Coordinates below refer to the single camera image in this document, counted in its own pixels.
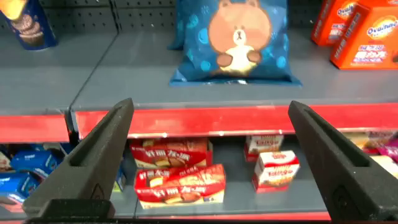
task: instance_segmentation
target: pink package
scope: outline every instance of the pink package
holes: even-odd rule
[[[398,139],[392,140],[383,147],[378,148],[380,154],[389,156],[395,162],[398,162]]]

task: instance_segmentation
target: red shelf edge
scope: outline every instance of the red shelf edge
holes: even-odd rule
[[[331,220],[328,212],[293,212],[239,215],[192,215],[169,217],[138,217],[140,219],[201,219],[201,220]]]
[[[0,116],[1,143],[69,142],[65,116]]]
[[[313,105],[340,131],[398,129],[398,103]],[[288,106],[135,110],[129,138],[289,134],[294,129]],[[106,111],[76,111],[83,139]]]

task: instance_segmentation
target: bear print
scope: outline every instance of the bear print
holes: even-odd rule
[[[271,39],[272,24],[259,0],[220,0],[208,30],[221,71],[247,73],[261,62],[261,50]]]

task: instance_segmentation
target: blue cookie can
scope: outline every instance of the blue cookie can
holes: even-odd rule
[[[42,50],[57,44],[39,0],[0,0],[0,10],[26,50]]]

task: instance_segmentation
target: blue package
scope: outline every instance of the blue package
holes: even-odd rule
[[[39,182],[27,172],[0,173],[0,203],[10,212],[21,212],[22,203],[38,186]]]
[[[187,20],[190,0],[177,0],[175,3],[175,11],[177,16],[175,17],[175,37],[173,43],[167,48],[169,50],[182,50],[185,41],[185,23]]]
[[[122,192],[126,184],[126,176],[123,173],[122,167],[120,166],[118,173],[116,174],[116,180],[113,185],[112,192]]]
[[[286,0],[198,0],[187,7],[185,56],[171,85],[301,85],[289,67]]]
[[[11,160],[16,171],[29,171],[47,178],[61,163],[50,151],[20,151]]]
[[[69,155],[73,150],[73,146],[70,143],[57,143],[57,142],[46,142],[43,144],[30,144],[32,148],[36,151],[46,151],[55,149],[62,152],[64,156]]]
[[[42,50],[56,46],[57,40],[39,0],[6,1],[0,7],[23,48]]]

